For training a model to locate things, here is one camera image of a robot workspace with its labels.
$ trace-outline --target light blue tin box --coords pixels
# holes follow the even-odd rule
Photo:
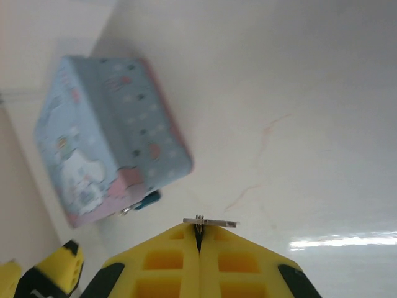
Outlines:
[[[64,57],[35,139],[73,227],[136,204],[192,170],[143,60]]]

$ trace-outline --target white floor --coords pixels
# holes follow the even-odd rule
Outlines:
[[[32,143],[38,101],[7,105],[84,287],[109,256],[183,217],[297,261],[323,297],[395,297],[397,3],[120,3],[95,55],[149,59],[195,159],[140,212],[72,231]]]

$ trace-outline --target metal clip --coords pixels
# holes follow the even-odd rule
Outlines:
[[[216,225],[218,227],[224,228],[236,228],[239,222],[231,222],[229,220],[213,220],[213,219],[204,219],[202,215],[196,215],[195,219],[184,219],[184,222],[189,224],[196,224],[199,226],[202,225]]]

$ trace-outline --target white wall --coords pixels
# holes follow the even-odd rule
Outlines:
[[[0,262],[16,258],[24,270],[29,269],[60,243],[2,108],[0,190]]]
[[[0,0],[0,89],[40,89],[53,61],[87,55],[113,0]]]

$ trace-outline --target yellow foam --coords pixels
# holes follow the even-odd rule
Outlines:
[[[21,274],[21,267],[13,261],[0,264],[0,298],[13,298]]]
[[[199,251],[188,223],[109,259],[125,265],[109,298],[199,298]]]
[[[80,247],[74,255],[62,246],[35,267],[64,293],[69,294],[79,282],[83,261],[84,255]]]
[[[200,252],[201,298],[293,298],[278,265],[288,258],[223,228],[206,226]]]

